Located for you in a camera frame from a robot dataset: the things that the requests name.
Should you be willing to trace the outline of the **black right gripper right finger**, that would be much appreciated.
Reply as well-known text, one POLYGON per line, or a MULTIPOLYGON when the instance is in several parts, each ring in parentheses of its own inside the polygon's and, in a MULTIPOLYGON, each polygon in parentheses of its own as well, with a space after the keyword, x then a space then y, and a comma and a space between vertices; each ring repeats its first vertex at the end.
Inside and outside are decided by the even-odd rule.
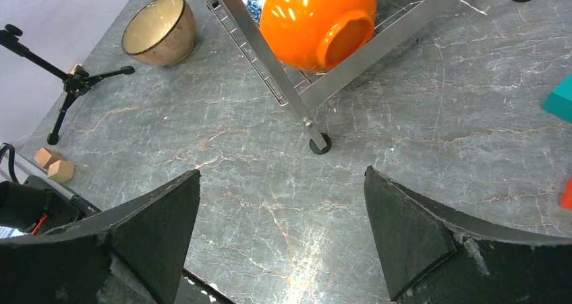
POLYGON ((369 166, 364 197, 390 300, 570 303, 571 240, 476 218, 369 166))

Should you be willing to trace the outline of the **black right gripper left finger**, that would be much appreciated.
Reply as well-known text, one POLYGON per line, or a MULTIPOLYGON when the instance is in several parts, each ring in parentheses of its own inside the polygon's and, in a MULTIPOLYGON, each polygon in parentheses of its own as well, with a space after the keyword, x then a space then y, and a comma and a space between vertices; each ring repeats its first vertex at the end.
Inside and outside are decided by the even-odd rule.
POLYGON ((76 222, 1 240, 2 303, 173 303, 200 172, 76 222))

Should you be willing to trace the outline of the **brown speckled bowl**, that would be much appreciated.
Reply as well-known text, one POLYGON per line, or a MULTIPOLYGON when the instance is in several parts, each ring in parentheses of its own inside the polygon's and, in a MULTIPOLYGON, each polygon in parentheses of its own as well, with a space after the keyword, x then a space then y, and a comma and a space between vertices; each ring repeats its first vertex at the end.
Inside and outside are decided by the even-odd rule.
POLYGON ((147 65, 173 65, 193 51, 196 28, 186 0, 153 0, 125 27, 121 48, 126 55, 147 65))

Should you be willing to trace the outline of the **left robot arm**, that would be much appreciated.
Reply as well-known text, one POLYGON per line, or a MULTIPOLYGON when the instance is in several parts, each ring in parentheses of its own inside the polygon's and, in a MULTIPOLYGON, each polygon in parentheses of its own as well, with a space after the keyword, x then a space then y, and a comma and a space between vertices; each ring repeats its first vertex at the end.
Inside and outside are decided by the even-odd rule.
POLYGON ((34 156, 46 169, 45 177, 28 175, 19 181, 16 175, 16 149, 1 144, 1 159, 7 159, 8 179, 1 182, 1 227, 37 235, 58 226, 73 223, 101 211, 78 194, 66 195, 57 183, 70 180, 75 166, 57 153, 41 148, 34 156))

